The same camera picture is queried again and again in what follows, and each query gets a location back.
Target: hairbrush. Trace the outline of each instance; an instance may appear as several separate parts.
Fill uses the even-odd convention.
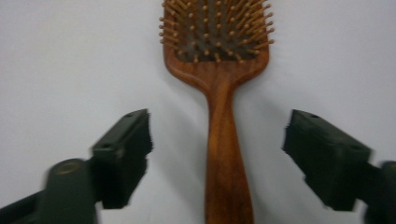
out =
[[[233,120],[233,93],[269,61],[265,0],[165,0],[163,57],[208,102],[206,224],[251,224],[253,208]]]

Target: white wall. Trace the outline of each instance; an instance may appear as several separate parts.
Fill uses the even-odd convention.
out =
[[[280,147],[295,108],[374,149],[374,164],[396,161],[396,2],[270,1],[271,62],[234,101],[256,223],[361,223],[360,213],[326,210]],[[40,190],[58,161],[88,159],[122,115],[148,108],[148,173],[103,223],[204,223],[207,106],[163,65],[161,2],[0,2],[0,207]]]

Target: wooden bristle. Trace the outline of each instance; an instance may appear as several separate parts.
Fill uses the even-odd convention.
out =
[[[264,14],[266,0],[165,0],[167,19],[160,18],[162,43],[183,62],[254,59],[274,43],[268,40],[273,14]]]

